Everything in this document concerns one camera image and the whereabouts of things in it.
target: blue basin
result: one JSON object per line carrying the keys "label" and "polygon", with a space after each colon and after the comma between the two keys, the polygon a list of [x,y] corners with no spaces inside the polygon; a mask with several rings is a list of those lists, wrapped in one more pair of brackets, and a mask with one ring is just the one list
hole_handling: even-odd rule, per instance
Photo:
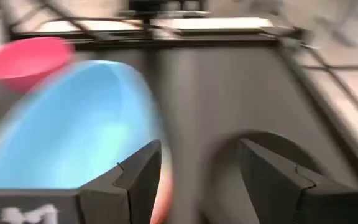
{"label": "blue basin", "polygon": [[159,139],[142,75],[86,61],[45,84],[1,133],[0,189],[73,189]]}

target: red object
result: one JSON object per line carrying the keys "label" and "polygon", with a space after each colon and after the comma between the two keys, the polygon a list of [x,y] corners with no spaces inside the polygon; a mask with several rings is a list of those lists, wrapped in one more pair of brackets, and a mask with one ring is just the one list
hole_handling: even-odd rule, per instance
{"label": "red object", "polygon": [[12,90],[28,92],[44,78],[66,67],[72,49],[56,37],[24,39],[4,45],[0,48],[0,81]]}

